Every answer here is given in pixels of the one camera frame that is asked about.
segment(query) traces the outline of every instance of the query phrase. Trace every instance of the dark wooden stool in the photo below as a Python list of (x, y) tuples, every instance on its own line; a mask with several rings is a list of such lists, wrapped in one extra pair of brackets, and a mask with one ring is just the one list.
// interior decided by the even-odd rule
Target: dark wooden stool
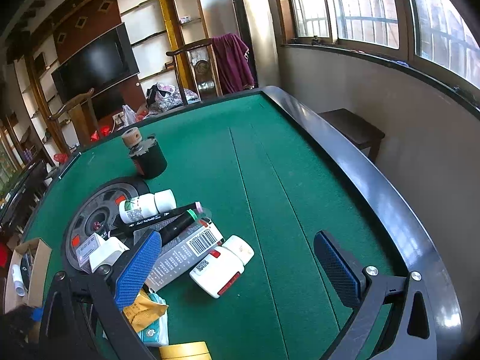
[(370, 147), (368, 158), (375, 163), (380, 143), (385, 137), (382, 131), (345, 108), (322, 112), (318, 115), (340, 131), (359, 150)]

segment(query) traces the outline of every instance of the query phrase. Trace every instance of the television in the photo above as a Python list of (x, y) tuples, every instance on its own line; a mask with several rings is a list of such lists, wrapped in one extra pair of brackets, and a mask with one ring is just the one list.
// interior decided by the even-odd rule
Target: television
[(139, 73), (125, 24), (78, 50), (52, 73), (63, 103), (94, 88), (94, 96)]

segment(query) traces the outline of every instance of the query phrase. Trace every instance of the round black wheel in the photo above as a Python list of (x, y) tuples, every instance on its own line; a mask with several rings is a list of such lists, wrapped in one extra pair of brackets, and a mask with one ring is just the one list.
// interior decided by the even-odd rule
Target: round black wheel
[(78, 208), (63, 235), (61, 257), (69, 275), (83, 272), (78, 264), (76, 250), (93, 233), (102, 235), (123, 224), (119, 203), (125, 199), (149, 193), (145, 181), (136, 177), (116, 178), (101, 185)]

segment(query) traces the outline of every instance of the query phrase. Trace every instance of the green felt table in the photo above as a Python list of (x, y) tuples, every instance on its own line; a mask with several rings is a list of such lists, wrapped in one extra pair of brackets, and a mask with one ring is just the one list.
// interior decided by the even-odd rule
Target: green felt table
[[(351, 313), (314, 256), (319, 230), (330, 231), (364, 266), (404, 273), (354, 186), (263, 94), (172, 115), (140, 131), (156, 134), (169, 164), (147, 180), (150, 190), (171, 188), (178, 205), (199, 200), (225, 238), (238, 235), (255, 251), (219, 299), (188, 274), (159, 291), (169, 304), (171, 344), (206, 341), (214, 360), (318, 359)], [(53, 250), (45, 295), (62, 269), (63, 232), (82, 201), (102, 183), (132, 175), (134, 165), (117, 137), (85, 151), (51, 187), (28, 232)], [(387, 312), (383, 306), (360, 358), (369, 357)]]

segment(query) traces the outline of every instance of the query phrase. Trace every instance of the metal bolt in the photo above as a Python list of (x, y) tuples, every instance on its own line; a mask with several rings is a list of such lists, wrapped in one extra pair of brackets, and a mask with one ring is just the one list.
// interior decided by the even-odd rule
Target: metal bolt
[(110, 266), (108, 264), (102, 264), (95, 271), (95, 273), (98, 273), (99, 275), (107, 275), (109, 272), (110, 272)]
[(415, 281), (420, 281), (422, 279), (422, 276), (417, 271), (413, 271), (410, 274), (410, 276), (412, 276), (412, 279), (415, 280)]
[(60, 281), (60, 280), (63, 280), (65, 278), (65, 275), (66, 275), (65, 271), (59, 271), (55, 274), (54, 278), (55, 278), (55, 280)]
[(378, 275), (378, 269), (375, 268), (374, 266), (372, 265), (369, 265), (368, 267), (365, 268), (365, 271), (367, 274), (369, 274), (370, 276), (376, 276)]

